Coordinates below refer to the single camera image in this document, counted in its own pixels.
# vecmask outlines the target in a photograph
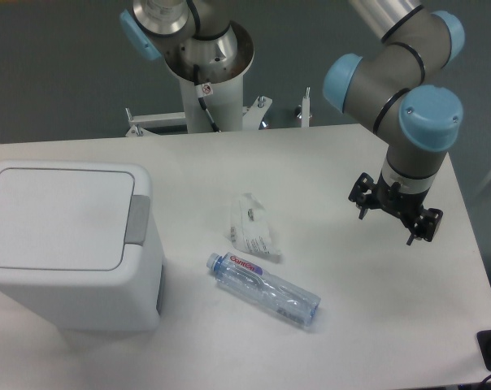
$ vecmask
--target black cable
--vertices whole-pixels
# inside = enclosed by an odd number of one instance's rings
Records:
[[[476,390],[484,390],[484,386],[488,383],[488,381],[491,379],[491,375],[488,375],[484,378],[482,382],[477,386]]]
[[[197,64],[193,65],[193,83],[195,84],[195,88],[197,88],[201,84],[198,78],[199,72],[200,72],[200,67]],[[198,96],[198,104],[200,104],[200,108],[202,108],[202,110],[206,113],[207,120],[209,121],[211,128],[213,129],[213,132],[221,132],[219,127],[216,125],[215,121],[213,120],[210,111],[207,109],[207,105],[206,102],[204,101],[203,96]]]

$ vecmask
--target clear plastic bottle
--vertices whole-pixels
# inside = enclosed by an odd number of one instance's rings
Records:
[[[244,297],[304,326],[311,325],[321,298],[232,253],[213,253],[207,267],[216,279]]]

